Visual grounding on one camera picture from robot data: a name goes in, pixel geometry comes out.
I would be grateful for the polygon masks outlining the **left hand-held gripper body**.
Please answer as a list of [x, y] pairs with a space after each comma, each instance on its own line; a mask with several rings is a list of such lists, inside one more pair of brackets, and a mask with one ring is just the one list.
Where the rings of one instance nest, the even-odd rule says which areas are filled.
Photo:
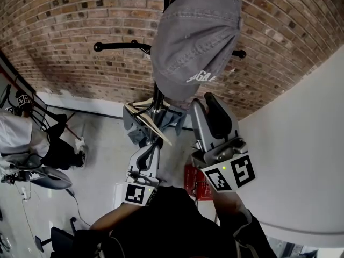
[[122, 200], [137, 206], [149, 206], [163, 180], [139, 172], [127, 172]]

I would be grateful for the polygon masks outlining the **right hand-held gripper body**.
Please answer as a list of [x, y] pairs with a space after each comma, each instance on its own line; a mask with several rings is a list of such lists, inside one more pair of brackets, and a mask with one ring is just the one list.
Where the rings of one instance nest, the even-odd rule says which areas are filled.
[[191, 154], [197, 167], [215, 191], [237, 191], [256, 179], [246, 142], [236, 137], [218, 147]]

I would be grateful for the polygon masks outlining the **grey baseball cap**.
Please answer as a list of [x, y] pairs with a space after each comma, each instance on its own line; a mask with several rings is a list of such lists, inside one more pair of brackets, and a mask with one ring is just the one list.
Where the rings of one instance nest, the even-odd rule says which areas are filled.
[[220, 77], [240, 35], [241, 0], [174, 0], [163, 13], [150, 59], [158, 89], [184, 101]]

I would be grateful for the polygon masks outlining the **black metal coat rack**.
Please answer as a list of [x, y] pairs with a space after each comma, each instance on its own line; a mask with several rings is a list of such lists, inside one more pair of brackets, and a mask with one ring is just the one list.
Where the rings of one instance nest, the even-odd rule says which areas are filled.
[[[167, 7], [173, 3], [175, 0], [164, 0], [164, 10], [167, 9]], [[101, 43], [101, 42], [97, 42], [94, 44], [94, 51], [96, 52], [101, 52], [104, 50], [111, 50], [111, 49], [130, 49], [130, 48], [136, 48], [136, 49], [140, 49], [141, 51], [143, 51], [144, 53], [146, 53], [147, 55], [151, 54], [151, 46], [148, 44], [143, 44], [143, 43], [139, 43], [136, 40], [132, 40], [131, 42], [123, 42], [123, 43]], [[153, 90], [153, 105], [148, 105], [149, 109], [153, 110], [153, 114], [152, 117], [154, 119], [157, 118], [157, 114], [160, 112], [160, 110], [162, 109], [163, 106], [163, 102], [164, 102], [164, 94], [160, 91], [160, 89], [158, 88], [157, 84], [154, 84], [154, 90]], [[159, 147], [163, 146], [162, 141], [157, 141], [157, 142], [152, 142], [150, 144], [155, 144], [158, 145]]]

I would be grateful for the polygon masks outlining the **person's right forearm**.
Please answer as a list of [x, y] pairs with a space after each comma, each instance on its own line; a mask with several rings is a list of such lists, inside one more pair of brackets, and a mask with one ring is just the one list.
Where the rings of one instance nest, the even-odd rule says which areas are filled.
[[211, 189], [212, 200], [221, 226], [234, 217], [245, 214], [247, 209], [236, 192], [216, 192]]

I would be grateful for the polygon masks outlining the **person's left forearm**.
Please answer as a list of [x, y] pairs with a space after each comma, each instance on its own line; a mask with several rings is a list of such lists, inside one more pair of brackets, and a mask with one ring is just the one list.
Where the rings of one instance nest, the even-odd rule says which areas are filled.
[[109, 232], [125, 218], [130, 216], [135, 211], [142, 208], [134, 204], [122, 203], [118, 208], [112, 210], [106, 215], [96, 220], [90, 227], [90, 230]]

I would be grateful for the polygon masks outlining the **grey garment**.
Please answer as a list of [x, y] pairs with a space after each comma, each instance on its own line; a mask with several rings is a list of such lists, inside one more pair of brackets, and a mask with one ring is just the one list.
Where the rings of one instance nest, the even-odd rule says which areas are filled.
[[[157, 118], [152, 117], [153, 110], [149, 109], [148, 115], [154, 120], [157, 127], [164, 133], [164, 131], [169, 127], [173, 126], [177, 135], [180, 134], [186, 117], [187, 111], [163, 102], [162, 109], [157, 114]], [[130, 140], [135, 145], [146, 145], [152, 142], [163, 141], [159, 136], [151, 132], [146, 126], [139, 126], [132, 123], [130, 116], [124, 110], [123, 107], [123, 124], [125, 130], [128, 131], [128, 136]]]

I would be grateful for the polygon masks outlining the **light wooden clothes hanger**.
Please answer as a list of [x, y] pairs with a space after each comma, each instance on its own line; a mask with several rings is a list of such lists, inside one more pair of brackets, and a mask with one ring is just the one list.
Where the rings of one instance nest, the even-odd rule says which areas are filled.
[[145, 101], [124, 104], [124, 110], [130, 116], [132, 123], [139, 126], [146, 126], [151, 132], [159, 136], [163, 141], [171, 146], [171, 141], [163, 134], [163, 132], [155, 124], [154, 120], [148, 115], [148, 105], [153, 105], [152, 97]]

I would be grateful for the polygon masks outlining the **red fire equipment box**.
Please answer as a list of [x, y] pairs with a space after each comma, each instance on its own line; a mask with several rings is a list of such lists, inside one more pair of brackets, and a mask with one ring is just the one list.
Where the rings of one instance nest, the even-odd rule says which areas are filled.
[[212, 195], [205, 175], [192, 164], [184, 166], [184, 189], [196, 201], [211, 201]]

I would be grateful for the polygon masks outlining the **person's black clothing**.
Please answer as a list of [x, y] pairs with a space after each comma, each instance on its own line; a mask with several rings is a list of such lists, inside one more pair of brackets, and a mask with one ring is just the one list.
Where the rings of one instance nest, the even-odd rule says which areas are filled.
[[160, 187], [151, 204], [109, 232], [79, 230], [73, 258], [277, 258], [247, 209], [221, 226], [182, 188]]

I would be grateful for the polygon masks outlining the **grey office chair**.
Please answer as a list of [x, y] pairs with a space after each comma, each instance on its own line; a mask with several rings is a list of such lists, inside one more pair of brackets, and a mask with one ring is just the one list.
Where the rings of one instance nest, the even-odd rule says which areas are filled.
[[20, 169], [14, 174], [2, 175], [0, 181], [8, 184], [31, 182], [40, 187], [52, 190], [65, 190], [72, 186], [72, 181], [66, 174], [51, 167]]

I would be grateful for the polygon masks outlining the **black office chair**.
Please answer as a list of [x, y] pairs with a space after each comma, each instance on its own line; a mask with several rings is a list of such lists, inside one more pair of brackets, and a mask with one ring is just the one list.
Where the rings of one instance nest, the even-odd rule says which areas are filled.
[[40, 252], [44, 252], [44, 246], [51, 243], [53, 251], [50, 258], [71, 258], [74, 235], [76, 228], [74, 223], [77, 221], [75, 217], [70, 218], [70, 225], [72, 228], [72, 234], [67, 233], [57, 227], [51, 228], [50, 238], [42, 241], [39, 237], [34, 237], [36, 247]]

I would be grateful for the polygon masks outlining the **black bag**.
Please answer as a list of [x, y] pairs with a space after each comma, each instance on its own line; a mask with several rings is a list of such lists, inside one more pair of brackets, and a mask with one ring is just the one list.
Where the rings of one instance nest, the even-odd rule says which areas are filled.
[[67, 115], [66, 114], [57, 114], [55, 116], [55, 121], [57, 123], [51, 127], [51, 131], [55, 134], [61, 135], [66, 128]]

